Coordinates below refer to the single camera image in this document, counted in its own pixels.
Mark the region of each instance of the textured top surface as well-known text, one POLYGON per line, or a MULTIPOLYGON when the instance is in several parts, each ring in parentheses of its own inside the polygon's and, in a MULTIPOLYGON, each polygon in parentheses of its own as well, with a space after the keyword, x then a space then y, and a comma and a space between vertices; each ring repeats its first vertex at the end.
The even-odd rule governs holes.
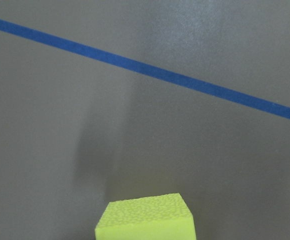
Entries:
POLYGON ((192 216, 179 193, 110 202, 97 228, 192 216))

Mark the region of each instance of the gray surface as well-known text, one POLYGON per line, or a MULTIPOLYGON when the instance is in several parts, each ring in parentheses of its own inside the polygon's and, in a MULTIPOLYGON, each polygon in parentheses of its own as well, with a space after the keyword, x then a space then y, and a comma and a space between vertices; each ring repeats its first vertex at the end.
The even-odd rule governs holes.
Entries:
MULTIPOLYGON (((290 106, 290 1, 0 18, 290 106)), ((290 120, 0 32, 0 240, 93 239, 108 201, 171 192, 200 240, 290 240, 290 120)))

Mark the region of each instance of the tape strip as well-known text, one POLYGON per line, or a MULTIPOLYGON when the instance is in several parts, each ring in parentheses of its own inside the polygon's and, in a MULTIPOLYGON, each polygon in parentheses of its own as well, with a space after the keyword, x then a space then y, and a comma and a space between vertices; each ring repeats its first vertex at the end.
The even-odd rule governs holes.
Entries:
POLYGON ((290 107, 0 19, 0 31, 290 119, 290 107))

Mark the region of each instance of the blue stripe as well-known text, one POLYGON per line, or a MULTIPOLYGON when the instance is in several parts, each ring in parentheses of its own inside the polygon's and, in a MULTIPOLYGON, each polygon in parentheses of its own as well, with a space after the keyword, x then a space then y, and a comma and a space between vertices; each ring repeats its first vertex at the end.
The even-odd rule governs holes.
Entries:
POLYGON ((0 31, 290 119, 290 107, 0 19, 0 31))

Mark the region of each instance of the foam block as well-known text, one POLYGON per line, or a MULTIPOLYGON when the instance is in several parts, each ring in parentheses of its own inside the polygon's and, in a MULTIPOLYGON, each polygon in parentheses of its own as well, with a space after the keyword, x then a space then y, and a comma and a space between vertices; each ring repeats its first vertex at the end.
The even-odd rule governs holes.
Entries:
POLYGON ((96 240, 196 240, 193 215, 179 193, 110 202, 96 240))

